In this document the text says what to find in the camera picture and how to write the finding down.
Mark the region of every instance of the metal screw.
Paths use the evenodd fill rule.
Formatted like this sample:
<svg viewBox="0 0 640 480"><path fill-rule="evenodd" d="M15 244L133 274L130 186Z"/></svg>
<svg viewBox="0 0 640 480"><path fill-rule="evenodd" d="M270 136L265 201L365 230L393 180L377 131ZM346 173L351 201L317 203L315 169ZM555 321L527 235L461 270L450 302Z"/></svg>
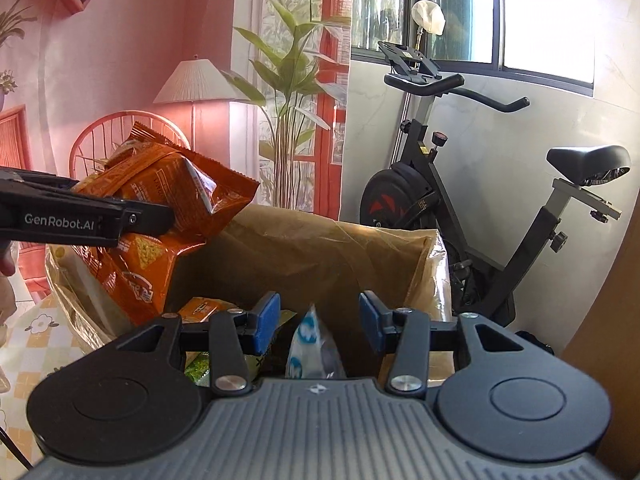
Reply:
<svg viewBox="0 0 640 480"><path fill-rule="evenodd" d="M237 375L223 375L216 379L216 388L224 392L238 392L246 388L246 380Z"/></svg>
<svg viewBox="0 0 640 480"><path fill-rule="evenodd" d="M391 379L391 387L399 392L414 392L422 387L422 381L412 375L398 375Z"/></svg>

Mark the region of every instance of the white flower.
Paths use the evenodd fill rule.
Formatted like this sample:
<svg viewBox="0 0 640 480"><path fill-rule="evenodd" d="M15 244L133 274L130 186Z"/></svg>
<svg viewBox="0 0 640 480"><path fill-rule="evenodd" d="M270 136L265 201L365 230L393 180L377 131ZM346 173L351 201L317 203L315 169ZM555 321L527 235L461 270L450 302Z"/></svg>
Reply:
<svg viewBox="0 0 640 480"><path fill-rule="evenodd" d="M24 331L30 330L32 334L41 334L46 332L50 326L58 326L58 324L54 323L51 316L40 314L36 319L31 321L31 325L24 329Z"/></svg>

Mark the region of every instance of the orange chip bag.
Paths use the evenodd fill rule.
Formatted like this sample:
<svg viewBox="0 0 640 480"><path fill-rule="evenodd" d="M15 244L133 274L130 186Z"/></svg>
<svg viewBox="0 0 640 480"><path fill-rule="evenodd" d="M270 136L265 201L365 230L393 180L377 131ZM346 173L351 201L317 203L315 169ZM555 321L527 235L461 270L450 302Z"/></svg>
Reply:
<svg viewBox="0 0 640 480"><path fill-rule="evenodd" d="M178 256L222 231L257 187L256 181L135 123L105 171L75 190L171 206L174 226L158 238L127 233L116 248L76 251L132 322L141 324L164 310Z"/></svg>

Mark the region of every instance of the black saddle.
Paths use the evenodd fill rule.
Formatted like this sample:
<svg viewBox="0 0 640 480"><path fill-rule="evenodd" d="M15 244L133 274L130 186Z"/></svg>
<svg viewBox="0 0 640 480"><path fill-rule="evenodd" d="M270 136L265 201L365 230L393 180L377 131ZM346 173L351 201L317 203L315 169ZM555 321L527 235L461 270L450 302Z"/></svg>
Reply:
<svg viewBox="0 0 640 480"><path fill-rule="evenodd" d="M631 158L622 146L551 148L546 160L577 186L606 184L629 171Z"/></svg>

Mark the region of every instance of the stationary bike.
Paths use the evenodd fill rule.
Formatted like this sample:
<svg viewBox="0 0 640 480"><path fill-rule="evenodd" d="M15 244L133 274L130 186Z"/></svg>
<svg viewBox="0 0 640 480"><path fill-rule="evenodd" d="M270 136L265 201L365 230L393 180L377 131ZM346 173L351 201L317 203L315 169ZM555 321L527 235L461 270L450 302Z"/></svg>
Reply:
<svg viewBox="0 0 640 480"><path fill-rule="evenodd" d="M442 78L436 64L419 51L380 41L380 50L391 65L385 83L408 94L420 96L412 121L403 121L406 141L400 159L377 172L367 184L360 202L360 224L392 229L438 228L449 258L452 308L455 313L477 312L506 326L515 318L513 291L542 249L550 241L556 253L567 235L558 232L560 216L572 198L588 205L599 222L617 220L620 211L609 202L584 189L605 184L629 171L630 158L622 146L595 148L552 148L546 160L563 178L553 181L553 192L540 209L507 266L469 247L444 184L434 165L438 149L447 136L434 132L432 148L424 145L427 121L436 97L452 93L499 112L515 112L529 105L523 97L510 104L461 88L460 74Z"/></svg>

